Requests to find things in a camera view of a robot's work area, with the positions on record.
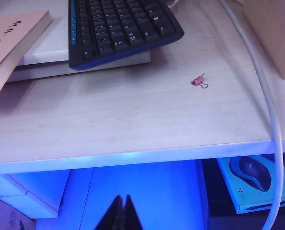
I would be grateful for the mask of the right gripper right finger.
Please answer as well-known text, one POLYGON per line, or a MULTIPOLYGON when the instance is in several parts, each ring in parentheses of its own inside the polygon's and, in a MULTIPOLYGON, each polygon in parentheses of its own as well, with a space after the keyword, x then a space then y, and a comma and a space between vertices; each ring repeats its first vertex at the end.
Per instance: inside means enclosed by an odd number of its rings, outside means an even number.
POLYGON ((130 195, 126 196, 126 203, 124 207, 124 229, 125 230, 143 229, 130 195))

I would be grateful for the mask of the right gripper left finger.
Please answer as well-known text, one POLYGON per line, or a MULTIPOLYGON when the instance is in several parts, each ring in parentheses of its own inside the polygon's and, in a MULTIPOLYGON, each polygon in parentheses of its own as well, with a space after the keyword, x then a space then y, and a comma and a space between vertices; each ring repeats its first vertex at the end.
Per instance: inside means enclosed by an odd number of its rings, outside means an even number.
POLYGON ((95 227, 95 230, 124 230, 124 220, 123 199, 120 195, 117 195, 95 227))

